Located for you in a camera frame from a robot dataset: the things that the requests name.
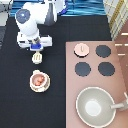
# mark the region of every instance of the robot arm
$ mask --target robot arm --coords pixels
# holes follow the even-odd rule
[[[27,2],[18,10],[15,19],[20,29],[17,42],[21,48],[30,47],[31,51],[41,51],[43,47],[52,46],[52,38],[49,35],[39,36],[37,24],[51,26],[57,21],[57,12],[65,8],[64,0],[57,1],[45,0],[45,4]]]

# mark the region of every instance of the white bowl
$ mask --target white bowl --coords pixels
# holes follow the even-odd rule
[[[88,87],[80,92],[76,110],[81,120],[94,128],[106,127],[113,121],[116,109],[111,109],[114,100],[99,87]]]
[[[34,85],[36,79],[38,77],[44,77],[44,81],[40,86]],[[30,87],[35,92],[44,92],[46,91],[50,86],[50,78],[47,74],[40,72],[39,70],[33,71],[33,75],[30,77]]]

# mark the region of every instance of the black tabletop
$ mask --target black tabletop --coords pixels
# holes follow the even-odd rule
[[[34,52],[17,45],[15,19],[9,18],[6,27],[0,50],[0,128],[66,128],[65,43],[110,41],[107,16],[58,17],[51,27],[38,25],[42,35],[53,38],[39,65],[32,63]],[[30,89],[29,79],[36,69],[50,76],[51,86],[44,93]]]

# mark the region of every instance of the bowl rim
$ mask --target bowl rim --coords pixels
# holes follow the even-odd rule
[[[101,90],[101,91],[105,92],[105,93],[110,97],[110,99],[111,99],[111,101],[113,102],[113,104],[115,104],[114,99],[112,98],[112,96],[111,96],[107,91],[105,91],[104,89],[102,89],[102,88],[100,88],[100,87],[87,87],[87,88],[83,89],[83,90],[78,94],[77,99],[76,99],[76,110],[77,110],[78,116],[80,117],[80,119],[81,119],[85,124],[87,124],[88,126],[94,127],[94,128],[103,128],[103,127],[106,127],[106,126],[110,125],[110,124],[112,123],[112,121],[114,120],[114,118],[115,118],[116,109],[114,109],[113,116],[112,116],[111,120],[110,120],[108,123],[106,123],[106,124],[104,124],[104,125],[101,125],[101,126],[96,126],[96,125],[91,125],[91,124],[89,124],[89,123],[88,123],[87,121],[85,121],[85,120],[82,118],[82,116],[80,115],[79,110],[78,110],[78,100],[79,100],[80,96],[81,96],[85,91],[87,91],[87,90],[89,90],[89,89],[98,89],[98,90]]]
[[[47,87],[45,88],[45,87],[42,87],[42,88],[33,88],[31,85],[30,85],[30,87],[31,87],[31,89],[33,90],[33,91],[35,91],[35,92],[44,92],[44,91],[46,91],[49,87],[50,87],[50,77],[47,75],[47,78],[48,78],[48,85],[47,85]]]

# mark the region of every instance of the black circle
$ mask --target black circle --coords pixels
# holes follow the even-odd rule
[[[75,72],[79,76],[82,76],[82,77],[87,76],[89,75],[90,71],[91,71],[91,68],[89,64],[86,62],[79,62],[75,66]]]
[[[109,62],[100,63],[98,70],[103,76],[112,76],[115,73],[114,66]]]
[[[99,45],[96,48],[96,54],[100,57],[106,58],[111,54],[111,49],[106,45]]]

